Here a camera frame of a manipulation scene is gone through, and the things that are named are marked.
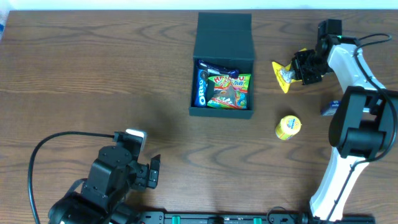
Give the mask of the yellow sunflower seed bag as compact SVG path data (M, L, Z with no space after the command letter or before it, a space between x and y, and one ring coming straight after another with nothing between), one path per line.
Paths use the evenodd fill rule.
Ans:
M292 66L292 62L290 62L288 65L284 66L280 63L272 61L272 68L273 68L275 77L278 81L278 84L284 93L287 93L289 91L290 85L292 83L302 81L302 78L296 77L295 71Z

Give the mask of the small blue box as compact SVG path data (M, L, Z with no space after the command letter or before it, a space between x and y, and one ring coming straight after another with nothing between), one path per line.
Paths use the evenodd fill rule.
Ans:
M320 110L320 114L322 116L333 116L336 113L339 105L340 101L338 100L331 101Z

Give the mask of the yellow round jar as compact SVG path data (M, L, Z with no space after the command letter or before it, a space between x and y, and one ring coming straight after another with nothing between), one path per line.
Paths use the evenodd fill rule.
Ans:
M275 127L275 134L281 140L289 140L300 131L301 127L302 123L298 117L287 115Z

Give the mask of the colourful Haribo gummy bag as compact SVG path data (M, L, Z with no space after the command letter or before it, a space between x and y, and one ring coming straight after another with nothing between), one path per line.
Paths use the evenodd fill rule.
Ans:
M237 78L212 76L214 94L207 106L216 109L246 110L248 108L248 87L251 74L240 74Z

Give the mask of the dark blue chocolate bar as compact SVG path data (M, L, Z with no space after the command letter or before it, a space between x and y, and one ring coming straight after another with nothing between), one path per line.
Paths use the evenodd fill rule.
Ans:
M219 65L215 65L209 62L205 62L203 60L197 60L198 68L208 72L209 74L214 75L224 75L231 78L238 78L239 70L238 69L229 69L225 67L221 67Z

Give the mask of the blue Oreo cookie pack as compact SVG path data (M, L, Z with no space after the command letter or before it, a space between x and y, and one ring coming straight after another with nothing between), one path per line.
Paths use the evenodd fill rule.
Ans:
M203 69L198 69L197 73L197 91L194 105L196 107L206 106L206 91L208 87L208 72Z

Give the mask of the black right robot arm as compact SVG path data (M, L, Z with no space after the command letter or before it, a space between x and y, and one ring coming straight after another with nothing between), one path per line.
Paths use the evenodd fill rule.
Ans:
M362 55L361 39L322 34L317 47L297 58L299 74L334 72L343 97L330 123L331 158L310 211L296 223L375 223L369 215L344 215L343 210L360 173L392 149L397 137L397 92L377 81Z

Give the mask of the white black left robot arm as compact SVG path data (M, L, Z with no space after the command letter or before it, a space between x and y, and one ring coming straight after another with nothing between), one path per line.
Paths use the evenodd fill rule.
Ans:
M157 187L160 155L137 162L139 151L105 146L86 179L72 184L49 211L50 223L139 223L141 214L124 203L130 190Z

